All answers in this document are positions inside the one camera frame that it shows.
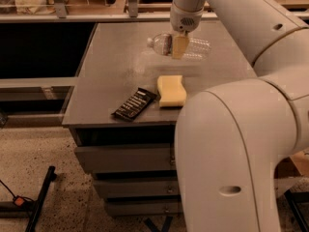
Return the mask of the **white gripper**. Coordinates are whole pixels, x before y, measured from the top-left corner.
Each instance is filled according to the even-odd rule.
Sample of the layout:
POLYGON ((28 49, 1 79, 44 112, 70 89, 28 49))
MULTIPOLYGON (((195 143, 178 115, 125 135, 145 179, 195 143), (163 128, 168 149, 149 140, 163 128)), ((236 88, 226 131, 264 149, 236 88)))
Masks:
MULTIPOLYGON (((201 20, 204 4, 189 4, 173 2, 170 10, 170 22, 174 31, 189 33, 194 31, 201 20)), ((172 40, 172 57, 181 59, 188 47, 187 35, 175 35, 172 40)))

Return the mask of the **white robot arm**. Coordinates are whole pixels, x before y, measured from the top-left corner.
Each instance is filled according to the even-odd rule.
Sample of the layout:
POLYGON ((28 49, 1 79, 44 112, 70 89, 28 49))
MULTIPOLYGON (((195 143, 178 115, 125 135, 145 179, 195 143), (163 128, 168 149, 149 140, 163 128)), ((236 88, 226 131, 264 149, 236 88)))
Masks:
POLYGON ((175 129, 187 232, 280 232, 274 172, 308 146, 308 25, 274 0, 173 0, 182 30, 209 3, 253 78, 188 99, 175 129))

